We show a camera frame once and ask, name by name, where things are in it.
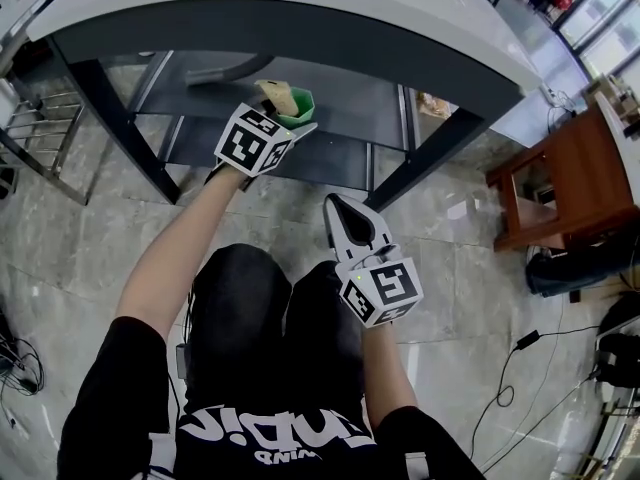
glass door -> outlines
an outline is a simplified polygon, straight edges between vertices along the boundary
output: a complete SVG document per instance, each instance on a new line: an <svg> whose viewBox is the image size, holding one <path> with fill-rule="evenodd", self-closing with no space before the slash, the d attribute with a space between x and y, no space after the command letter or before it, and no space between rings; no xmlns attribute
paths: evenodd
<svg viewBox="0 0 640 480"><path fill-rule="evenodd" d="M560 33L573 48L588 41L606 25L628 0L585 0L560 27Z"/></svg>
<svg viewBox="0 0 640 480"><path fill-rule="evenodd" d="M591 76L595 78L614 71L638 49L640 49L640 4L634 0L580 55L580 59Z"/></svg>

desk leg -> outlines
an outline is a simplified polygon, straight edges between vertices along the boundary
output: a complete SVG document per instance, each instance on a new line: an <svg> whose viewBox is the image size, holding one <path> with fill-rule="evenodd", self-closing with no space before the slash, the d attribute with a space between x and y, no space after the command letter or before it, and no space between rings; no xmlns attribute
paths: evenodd
<svg viewBox="0 0 640 480"><path fill-rule="evenodd" d="M65 69L65 74L100 124L120 146L133 165L170 203L178 200L180 189L158 160L120 101L97 60L68 64L54 39L49 46Z"/></svg>
<svg viewBox="0 0 640 480"><path fill-rule="evenodd" d="M456 110L375 191L365 204L384 210L449 160L489 127L486 119L462 108Z"/></svg>

power adapter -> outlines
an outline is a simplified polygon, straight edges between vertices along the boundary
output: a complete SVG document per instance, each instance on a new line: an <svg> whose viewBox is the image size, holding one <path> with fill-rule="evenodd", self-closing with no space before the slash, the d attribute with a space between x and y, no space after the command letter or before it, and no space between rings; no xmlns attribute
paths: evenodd
<svg viewBox="0 0 640 480"><path fill-rule="evenodd" d="M524 350L527 347L533 345L536 341L540 339L540 334L538 331L533 331L527 334L524 338L520 338L516 343L515 350Z"/></svg>

electrical cord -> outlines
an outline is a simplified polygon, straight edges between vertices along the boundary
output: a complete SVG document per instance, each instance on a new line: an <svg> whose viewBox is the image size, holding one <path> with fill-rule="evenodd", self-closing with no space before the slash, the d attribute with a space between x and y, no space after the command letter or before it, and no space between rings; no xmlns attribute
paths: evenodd
<svg viewBox="0 0 640 480"><path fill-rule="evenodd" d="M600 327L599 325L590 325L589 327L583 327L582 329L574 329L573 331L549 332L549 333L541 334L540 337L542 338L543 336L555 336L555 335L560 336L563 334L573 334L574 332L588 331L589 329L597 329L599 327Z"/></svg>
<svg viewBox="0 0 640 480"><path fill-rule="evenodd" d="M509 455L520 443L522 443L522 441L524 441L527 437L529 437L531 435L531 433L538 428L542 422L547 419L547 417L549 417L551 415L551 413L553 411L555 411L558 407L560 407L562 405L562 403L571 396L571 394L579 389L585 382L587 382L588 380L591 379L591 375L589 375L586 379L580 381L576 386L574 386L574 388L569 391L564 397L562 397L562 400L560 400L556 405L554 405L549 412L547 412L547 414L545 414L542 418L540 418L540 420L538 421L538 423L536 423L533 427L531 427L531 429L525 434L523 435L511 448L509 448L504 454L502 454L500 456L500 458L495 461L493 464L491 464L491 466L489 466L487 469L485 469L484 471L482 471L483 475L486 475L490 470L492 470L496 465L498 465L500 463L500 461L502 459L504 459L507 455Z"/></svg>
<svg viewBox="0 0 640 480"><path fill-rule="evenodd" d="M30 351L26 354L18 355L16 352L18 344L25 345ZM44 389L44 367L38 352L31 343L19 338L9 341L2 334L0 334L0 356L10 362L10 367L7 371L0 374L0 382L2 383L0 388L0 409L2 409L4 417L13 427L15 422L9 417L9 413L4 407L5 388L9 387L24 396L36 395ZM15 369L21 370L27 375L19 377L14 373Z"/></svg>
<svg viewBox="0 0 640 480"><path fill-rule="evenodd" d="M529 405L529 409L527 410L527 413L524 415L524 417L520 420L520 423L518 423L518 426L511 433L511 435L509 436L509 439L507 439L507 442L502 447L498 448L498 450L496 450L496 452L491 457L489 457L486 461L484 461L484 464L482 465L482 467L486 466L489 462L491 462L494 459L494 457L496 455L501 453L502 450L504 450L507 446L509 446L509 443L514 438L514 436L518 433L518 431L520 430L522 425L524 425L524 422L527 421L527 418L529 417L529 414L531 414L531 411L533 410L534 406L536 405L536 400L538 400L538 396L540 395L540 393L542 391L542 388L544 387L545 383L547 382L547 377L549 376L549 369L551 368L551 363L553 362L553 358L554 358L554 356L556 354L556 350L558 348L559 336L558 336L557 333L560 332L560 327L562 327L562 319L563 318L564 318L564 306L562 307L562 311L560 312L560 318L558 319L558 327L556 328L556 333L549 333L548 334L548 335L551 335L551 336L553 336L555 334L556 335L556 341L553 344L553 350L551 351L551 355L549 356L549 361L547 362L547 367L546 367L546 369L544 371L544 377L542 378L542 382L538 386L538 389L537 389L535 395L533 395L533 399L531 400L531 404ZM526 347L530 346L533 343L535 343L535 341L531 341L531 343L529 345L526 345L526 346L523 345L521 349L524 350Z"/></svg>
<svg viewBox="0 0 640 480"><path fill-rule="evenodd" d="M560 101L559 105L553 105L551 107L549 107L549 110L547 111L547 133L551 133L551 122L549 121L549 118L551 117L551 112L553 112L556 109L562 109L564 110L564 114L566 113L571 113L571 112L575 112L576 109L576 103L575 101L573 101L569 95L564 92L564 91L557 91L556 92L557 95L559 96L563 96L563 98Z"/></svg>
<svg viewBox="0 0 640 480"><path fill-rule="evenodd" d="M478 419L478 423L476 423L476 426L473 429L473 434L471 435L471 453L469 455L470 460L473 460L473 454L475 453L476 434L478 432L478 428L480 428L480 423L482 423L482 419L484 418L484 415L487 414L487 411L491 407L491 404L493 402L496 402L496 404L498 404L498 407L509 407L513 403L513 398L516 395L515 389L511 385L505 386L503 388L502 383L504 382L504 373L507 370L507 365L509 364L509 360L511 359L515 351L516 349L513 349L511 352L509 352L509 355L507 356L507 360L504 362L504 366L502 367L502 373L500 374L500 383L498 384L498 392L496 396L494 396L491 399L491 401L485 406L484 410L482 411L482 414L480 415L480 418ZM504 395L508 390L511 390L511 399L509 400L509 402L503 404L502 402L500 402L500 397Z"/></svg>
<svg viewBox="0 0 640 480"><path fill-rule="evenodd" d="M558 323L558 329L560 328L560 325L562 324L562 315L560 317L560 321ZM469 458L472 460L474 453L475 453L475 438L476 438L476 434L478 432L478 429L480 428L480 424L482 423L482 420L484 419L485 415L487 414L488 410L491 408L491 405L496 402L496 405L498 405L498 407L501 408L506 408L509 407L512 403L513 400L515 398L515 389L512 385L507 385L503 387L504 384L504 376L505 376L505 372L507 369L507 366L509 364L509 361L511 360L511 357L513 356L513 354L519 350L524 350L528 347L530 347L531 345L533 345L536 341L538 341L540 338L544 337L544 336L560 336L560 335L565 335L565 334L572 334L575 332L582 332L582 331L586 331L586 330L590 330L590 329L597 329L598 326L589 326L589 327L584 327L581 329L573 329L571 331L558 331L558 332L551 332L551 333L544 333L544 334L539 334L538 331L533 331L529 334L527 334L524 338L520 339L517 343L516 343L516 347L511 350L511 352L509 352L509 355L507 356L507 360L505 361L504 366L502 367L502 373L500 374L500 383L498 384L498 390L496 393L496 396L494 396L489 403L485 406L485 408L483 409L482 413L480 414L480 418L478 418L478 422L476 423L472 436L471 436L471 453L469 455ZM527 417L529 416L529 414L531 413L533 406L535 404L535 401L538 397L538 395L540 394L540 391L542 390L542 387L544 386L546 380L547 380L547 376L549 374L549 369L551 367L551 362L553 360L553 356L555 354L555 350L556 347L558 345L558 340L556 338L556 343L554 345L554 349L551 353L551 357L549 358L549 362L547 364L547 369L545 371L545 376L542 380L542 383L540 384L540 387L538 388L538 391L536 392L533 401L531 403L531 406L529 407L529 410L527 411L527 414L525 415L525 417L522 419L522 421L520 422L520 424L518 425L518 427L516 428L516 430L512 433L512 435L509 437L509 440L507 441L507 443L500 448L496 453L494 453L487 461L485 461L485 464L487 464L488 462L490 462L498 453L500 453L505 446L507 446L509 444L509 442L511 441L511 439L513 439L513 436L516 435L516 433L518 432L518 430L520 430L520 427L522 426L522 424L526 421ZM502 401L501 398L503 397L503 395L507 392L507 391L511 391L511 398L508 401ZM542 420L540 420L529 432L531 433L540 423L542 422ZM503 455L499 460L502 460L507 454Z"/></svg>

white graphic print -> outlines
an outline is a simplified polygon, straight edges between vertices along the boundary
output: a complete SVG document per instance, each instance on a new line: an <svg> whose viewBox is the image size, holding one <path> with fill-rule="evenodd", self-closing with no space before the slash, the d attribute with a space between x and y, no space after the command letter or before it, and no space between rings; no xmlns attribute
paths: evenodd
<svg viewBox="0 0 640 480"><path fill-rule="evenodd" d="M334 439L341 440L349 448L375 444L369 436L364 435L358 427L340 414L325 410L320 410L320 413L324 418L324 427L316 431L304 415L294 416L290 412L281 412L273 416L254 416L249 413L236 416L233 408L208 408L191 415L197 423L188 423L179 430L210 442L221 441L227 435L230 442L243 447L248 444L247 436L243 433L246 430L253 437L255 444L263 448L254 452L254 458L267 465L303 458L322 459L316 452L305 447L322 448ZM215 416L219 416L222 425Z"/></svg>

